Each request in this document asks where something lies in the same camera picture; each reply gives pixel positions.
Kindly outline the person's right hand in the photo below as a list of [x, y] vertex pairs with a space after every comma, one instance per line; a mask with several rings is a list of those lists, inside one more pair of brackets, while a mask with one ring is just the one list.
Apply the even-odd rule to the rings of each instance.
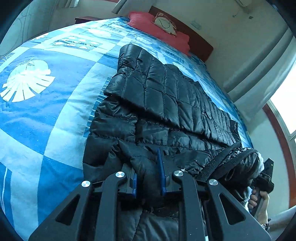
[[256, 209], [254, 218], [265, 230], [268, 229], [268, 204], [269, 194], [266, 191], [252, 190], [247, 206], [252, 212]]

